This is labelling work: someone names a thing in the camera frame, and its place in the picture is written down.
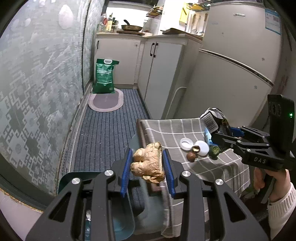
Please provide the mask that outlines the white sleeve forearm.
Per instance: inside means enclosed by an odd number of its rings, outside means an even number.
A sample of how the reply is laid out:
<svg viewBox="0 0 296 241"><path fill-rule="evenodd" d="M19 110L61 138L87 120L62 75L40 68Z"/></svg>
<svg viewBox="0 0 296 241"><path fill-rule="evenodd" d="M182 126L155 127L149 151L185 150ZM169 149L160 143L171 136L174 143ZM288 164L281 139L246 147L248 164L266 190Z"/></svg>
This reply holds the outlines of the white sleeve forearm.
<svg viewBox="0 0 296 241"><path fill-rule="evenodd" d="M295 188L290 183L288 193L280 200L268 204L270 238L273 240L283 229L295 209Z"/></svg>

